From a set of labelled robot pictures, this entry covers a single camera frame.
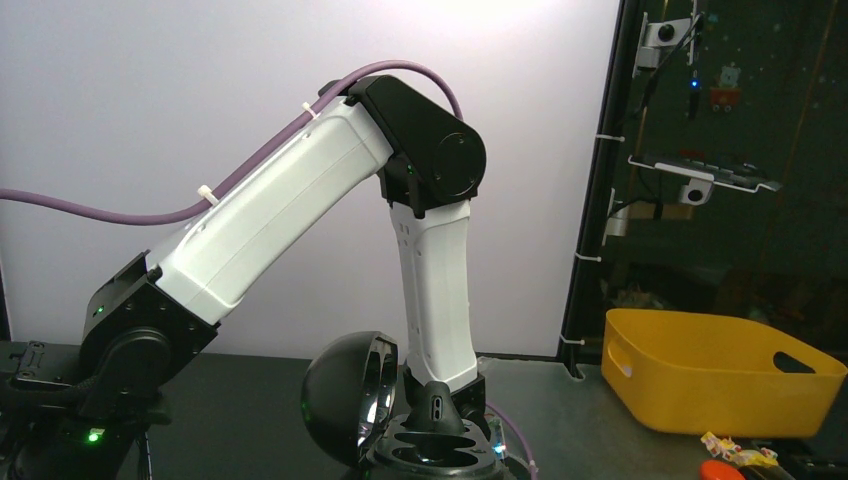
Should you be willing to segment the black earbud charging case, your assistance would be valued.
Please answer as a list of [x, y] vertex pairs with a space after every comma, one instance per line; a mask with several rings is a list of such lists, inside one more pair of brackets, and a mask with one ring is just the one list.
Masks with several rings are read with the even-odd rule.
[[452, 436], [404, 427], [395, 411], [398, 346], [378, 331], [344, 335], [310, 363], [301, 414], [313, 442], [347, 467], [347, 479], [509, 479], [481, 427], [460, 417]]

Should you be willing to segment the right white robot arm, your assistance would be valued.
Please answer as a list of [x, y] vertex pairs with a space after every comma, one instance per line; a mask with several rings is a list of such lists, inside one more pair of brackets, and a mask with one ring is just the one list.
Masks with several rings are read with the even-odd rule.
[[327, 84], [234, 187], [90, 298], [77, 346], [3, 342], [9, 479], [113, 479], [170, 420], [162, 386], [217, 336], [248, 289], [324, 214], [378, 177], [400, 256], [409, 354], [383, 333], [331, 343], [302, 383], [305, 426], [362, 477], [489, 479], [485, 380], [470, 333], [470, 202], [481, 136], [390, 75]]

